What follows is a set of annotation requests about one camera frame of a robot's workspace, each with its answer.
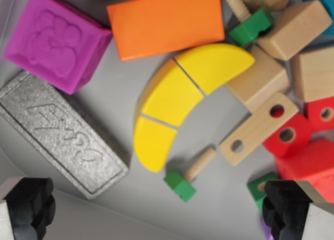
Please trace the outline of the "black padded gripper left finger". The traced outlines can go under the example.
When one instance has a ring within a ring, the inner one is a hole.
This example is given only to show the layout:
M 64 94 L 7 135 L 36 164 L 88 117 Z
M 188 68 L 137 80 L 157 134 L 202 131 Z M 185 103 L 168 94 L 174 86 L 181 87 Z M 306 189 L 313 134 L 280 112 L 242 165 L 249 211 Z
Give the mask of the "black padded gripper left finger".
M 55 216 L 51 178 L 10 177 L 1 184 L 1 239 L 43 239 Z

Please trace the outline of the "black padded gripper right finger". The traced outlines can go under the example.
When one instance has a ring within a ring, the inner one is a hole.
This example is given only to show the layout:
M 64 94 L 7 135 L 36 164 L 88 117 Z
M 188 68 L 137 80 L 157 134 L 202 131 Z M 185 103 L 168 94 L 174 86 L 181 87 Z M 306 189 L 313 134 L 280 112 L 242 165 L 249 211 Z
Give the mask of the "black padded gripper right finger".
M 333 203 L 309 182 L 270 180 L 263 218 L 274 239 L 333 239 Z

